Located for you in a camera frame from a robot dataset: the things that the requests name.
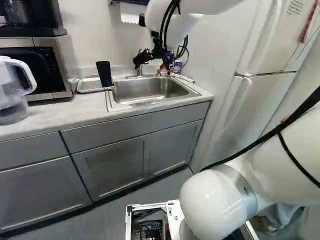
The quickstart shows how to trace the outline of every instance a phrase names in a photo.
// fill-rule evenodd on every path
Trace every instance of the gray countertop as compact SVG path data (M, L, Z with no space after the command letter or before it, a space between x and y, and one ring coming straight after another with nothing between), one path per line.
M0 142L210 101L214 98L212 93L196 84L187 81L183 83L201 95L119 111L107 111L104 92L76 94L69 101L33 105L28 108L28 117L25 119L0 126Z

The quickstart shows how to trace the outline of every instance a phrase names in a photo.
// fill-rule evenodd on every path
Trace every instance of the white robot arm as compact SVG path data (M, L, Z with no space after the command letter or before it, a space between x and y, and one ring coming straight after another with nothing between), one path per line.
M178 45L181 52L188 44L188 33L203 15L227 11L243 0L150 0L145 16L139 24L153 32L154 48L138 54L133 63L137 69L142 63L162 59L167 70L183 54L174 54Z
M191 177L179 200L194 235L221 240L276 203L319 205L318 123L319 104L284 129L282 139L276 135L226 164ZM292 161L282 141L306 172Z

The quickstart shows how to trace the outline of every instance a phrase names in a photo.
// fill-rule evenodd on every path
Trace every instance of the stainless steel sink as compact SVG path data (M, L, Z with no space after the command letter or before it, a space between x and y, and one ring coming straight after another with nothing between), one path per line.
M151 105L201 95L176 77L115 77L114 88L106 92L108 111Z
M115 81L112 93L119 104L135 104L184 96L189 92L169 77L149 77Z

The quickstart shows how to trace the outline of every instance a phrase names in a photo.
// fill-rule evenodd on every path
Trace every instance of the kettle handle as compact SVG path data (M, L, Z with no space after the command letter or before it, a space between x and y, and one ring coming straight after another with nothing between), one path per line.
M20 67L23 69L25 75L26 75L26 79L28 80L28 83L30 85L30 88L25 89L23 91L23 95L27 95L32 93L34 90L36 90L37 88L37 82L35 80L34 75L31 72L30 67L23 61L20 60L16 60L16 59L12 59L12 58L1 58L2 61L4 61L5 63L8 63L10 65L14 65L17 67Z

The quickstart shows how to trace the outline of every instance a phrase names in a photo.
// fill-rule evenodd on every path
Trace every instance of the electric kettle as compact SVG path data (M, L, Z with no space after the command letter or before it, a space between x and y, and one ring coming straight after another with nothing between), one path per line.
M21 68L29 87L24 89L15 74ZM28 115L25 95L37 88L37 82L30 68L23 61L0 56L0 125L16 123Z

